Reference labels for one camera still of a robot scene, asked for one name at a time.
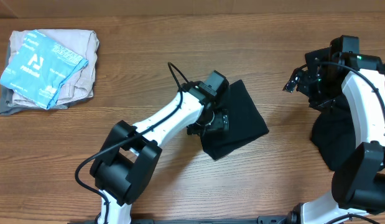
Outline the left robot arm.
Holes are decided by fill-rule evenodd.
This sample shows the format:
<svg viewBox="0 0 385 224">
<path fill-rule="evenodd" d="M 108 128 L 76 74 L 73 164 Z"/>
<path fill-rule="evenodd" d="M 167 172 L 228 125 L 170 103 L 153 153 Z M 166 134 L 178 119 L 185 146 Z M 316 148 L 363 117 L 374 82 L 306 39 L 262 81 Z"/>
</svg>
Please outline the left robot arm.
<svg viewBox="0 0 385 224">
<path fill-rule="evenodd" d="M 131 222 L 131 205 L 151 180 L 161 147 L 179 131 L 203 137 L 229 130 L 228 113 L 220 108 L 228 88 L 226 77 L 213 71 L 204 82 L 184 83 L 168 105 L 144 121 L 114 125 L 90 168 L 101 194 L 96 223 Z"/>
</svg>

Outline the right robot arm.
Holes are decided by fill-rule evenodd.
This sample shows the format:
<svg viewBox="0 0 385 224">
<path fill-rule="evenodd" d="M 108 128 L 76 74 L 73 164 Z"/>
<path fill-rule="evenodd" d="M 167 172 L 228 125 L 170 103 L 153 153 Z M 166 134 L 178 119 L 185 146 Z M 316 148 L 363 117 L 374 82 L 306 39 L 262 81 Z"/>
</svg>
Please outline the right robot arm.
<svg viewBox="0 0 385 224">
<path fill-rule="evenodd" d="M 385 63 L 342 35 L 307 53 L 284 90 L 301 92 L 320 112 L 311 140 L 333 171 L 330 191 L 296 205 L 284 223 L 369 221 L 385 212 Z"/>
</svg>

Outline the black t-shirt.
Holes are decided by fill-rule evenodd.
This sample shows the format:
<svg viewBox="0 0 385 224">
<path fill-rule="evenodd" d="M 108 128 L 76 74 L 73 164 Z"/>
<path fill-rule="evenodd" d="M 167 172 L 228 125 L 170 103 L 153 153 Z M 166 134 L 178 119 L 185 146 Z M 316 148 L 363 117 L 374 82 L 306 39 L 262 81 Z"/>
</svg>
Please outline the black t-shirt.
<svg viewBox="0 0 385 224">
<path fill-rule="evenodd" d="M 230 85 L 223 104 L 228 110 L 229 130 L 201 137 L 203 151 L 213 160 L 221 159 L 269 133 L 242 80 Z"/>
</svg>

